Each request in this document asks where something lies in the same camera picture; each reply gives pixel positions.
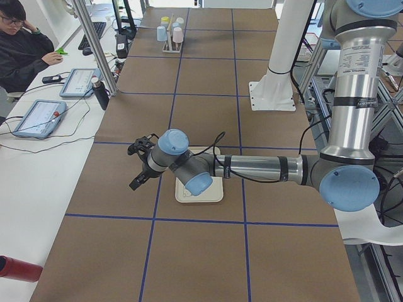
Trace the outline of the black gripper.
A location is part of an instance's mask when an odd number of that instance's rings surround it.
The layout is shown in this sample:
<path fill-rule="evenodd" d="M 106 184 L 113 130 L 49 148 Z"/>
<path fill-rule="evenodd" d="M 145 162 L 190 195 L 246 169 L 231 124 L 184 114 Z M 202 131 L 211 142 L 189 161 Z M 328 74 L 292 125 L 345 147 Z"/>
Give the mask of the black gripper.
<path fill-rule="evenodd" d="M 157 178 L 157 171 L 153 170 L 148 164 L 148 156 L 151 154 L 152 149 L 147 153 L 140 152 L 138 155 L 142 161 L 142 171 L 134 178 L 129 184 L 129 187 L 135 191 L 141 185 L 145 184 L 149 179 Z"/>

